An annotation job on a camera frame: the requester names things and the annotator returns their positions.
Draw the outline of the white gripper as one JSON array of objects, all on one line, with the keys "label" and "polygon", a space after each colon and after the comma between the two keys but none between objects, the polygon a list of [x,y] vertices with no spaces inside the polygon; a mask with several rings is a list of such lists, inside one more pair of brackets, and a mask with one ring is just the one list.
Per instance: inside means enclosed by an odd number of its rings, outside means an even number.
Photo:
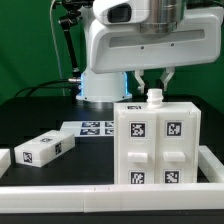
[{"label": "white gripper", "polygon": [[165,68],[164,91],[178,66],[210,63],[221,50],[223,8],[189,9],[187,0],[95,0],[88,64],[96,73]]}]

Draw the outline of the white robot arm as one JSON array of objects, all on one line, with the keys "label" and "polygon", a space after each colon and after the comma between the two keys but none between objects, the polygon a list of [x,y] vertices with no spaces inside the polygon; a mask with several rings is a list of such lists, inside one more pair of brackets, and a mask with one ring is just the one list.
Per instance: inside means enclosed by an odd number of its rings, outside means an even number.
[{"label": "white robot arm", "polygon": [[221,50],[224,8],[187,7],[188,0],[94,0],[82,8],[86,68],[80,100],[116,102],[130,97],[128,71],[139,75],[215,61]]}]

